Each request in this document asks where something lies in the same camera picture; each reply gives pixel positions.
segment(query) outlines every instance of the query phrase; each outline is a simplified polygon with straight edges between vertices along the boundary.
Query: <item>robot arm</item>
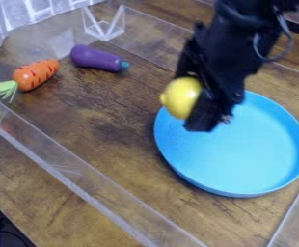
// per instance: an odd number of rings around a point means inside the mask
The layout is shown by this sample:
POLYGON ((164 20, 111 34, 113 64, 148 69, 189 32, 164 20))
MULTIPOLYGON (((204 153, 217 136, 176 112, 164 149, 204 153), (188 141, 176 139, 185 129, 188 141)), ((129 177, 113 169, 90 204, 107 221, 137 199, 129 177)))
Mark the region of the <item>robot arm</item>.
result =
POLYGON ((202 86, 186 130, 209 132, 229 121, 233 106, 242 102, 244 79, 292 47, 281 14, 297 6, 299 0, 217 0, 209 26, 194 24, 174 72, 174 78, 194 76, 202 86), (281 33, 288 36, 286 48, 268 58, 281 33))

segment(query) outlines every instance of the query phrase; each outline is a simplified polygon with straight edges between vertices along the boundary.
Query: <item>purple eggplant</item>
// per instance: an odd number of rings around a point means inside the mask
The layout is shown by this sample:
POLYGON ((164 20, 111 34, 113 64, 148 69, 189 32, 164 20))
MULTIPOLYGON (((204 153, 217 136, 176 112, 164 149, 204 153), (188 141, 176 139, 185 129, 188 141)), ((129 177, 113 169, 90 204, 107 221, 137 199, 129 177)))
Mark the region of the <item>purple eggplant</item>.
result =
POLYGON ((130 64, 122 58, 106 51, 77 44, 70 50, 70 59, 75 66, 118 72, 130 64))

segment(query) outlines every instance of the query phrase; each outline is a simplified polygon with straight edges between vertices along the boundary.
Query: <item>plastic enclosure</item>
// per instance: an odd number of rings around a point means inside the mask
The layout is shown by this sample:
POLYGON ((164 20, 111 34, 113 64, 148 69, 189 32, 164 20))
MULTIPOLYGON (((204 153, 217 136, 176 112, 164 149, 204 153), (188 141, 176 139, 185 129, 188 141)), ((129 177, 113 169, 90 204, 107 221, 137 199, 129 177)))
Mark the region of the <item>plastic enclosure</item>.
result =
MULTIPOLYGON (((184 40, 192 34, 189 30, 123 5, 118 8, 97 5, 69 14, 77 16, 78 22, 70 23, 67 15, 59 16, 55 22, 59 29, 49 39, 41 38, 35 31, 45 27, 45 22, 38 23, 37 27, 23 27, 29 29, 29 36, 35 37, 34 51, 35 43, 42 42, 47 47, 46 53, 37 51, 37 59, 47 55, 61 59, 77 42, 86 44, 101 40, 173 71, 184 40)), ((18 46, 25 47, 25 41, 18 41, 18 46)), ((23 63, 30 61, 30 57, 22 58, 23 63)), ((144 246, 205 246, 1 102, 0 111, 5 115, 3 121, 18 127, 13 136, 0 127, 0 135, 144 246)), ((292 243, 292 239, 296 239, 292 233, 296 232, 297 221, 299 197, 284 216, 269 246, 292 243), (290 233, 288 239, 280 239, 284 232, 290 233)))

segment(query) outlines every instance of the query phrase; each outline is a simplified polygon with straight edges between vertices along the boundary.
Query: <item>cable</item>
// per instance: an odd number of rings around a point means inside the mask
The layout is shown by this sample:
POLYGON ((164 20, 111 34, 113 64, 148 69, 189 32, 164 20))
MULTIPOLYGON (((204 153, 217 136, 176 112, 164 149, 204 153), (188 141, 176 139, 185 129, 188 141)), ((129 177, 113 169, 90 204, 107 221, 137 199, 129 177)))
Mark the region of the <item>cable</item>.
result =
POLYGON ((15 238, 19 240, 19 242, 21 242, 22 245, 23 245, 23 247, 29 247, 27 244, 25 243, 25 241, 21 239, 21 237, 19 237, 17 234, 14 234, 14 233, 11 233, 11 232, 7 232, 7 231, 0 231, 0 233, 5 233, 5 234, 11 235, 13 237, 15 237, 15 238))

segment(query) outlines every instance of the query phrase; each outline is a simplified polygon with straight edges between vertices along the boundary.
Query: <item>lemon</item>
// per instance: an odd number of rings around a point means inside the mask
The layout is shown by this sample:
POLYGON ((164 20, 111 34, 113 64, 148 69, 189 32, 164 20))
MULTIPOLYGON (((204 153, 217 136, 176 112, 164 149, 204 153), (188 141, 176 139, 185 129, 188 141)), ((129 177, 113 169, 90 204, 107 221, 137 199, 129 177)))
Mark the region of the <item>lemon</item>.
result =
POLYGON ((160 102, 177 119, 186 119, 194 106, 201 84, 193 77, 172 80, 160 94, 160 102))

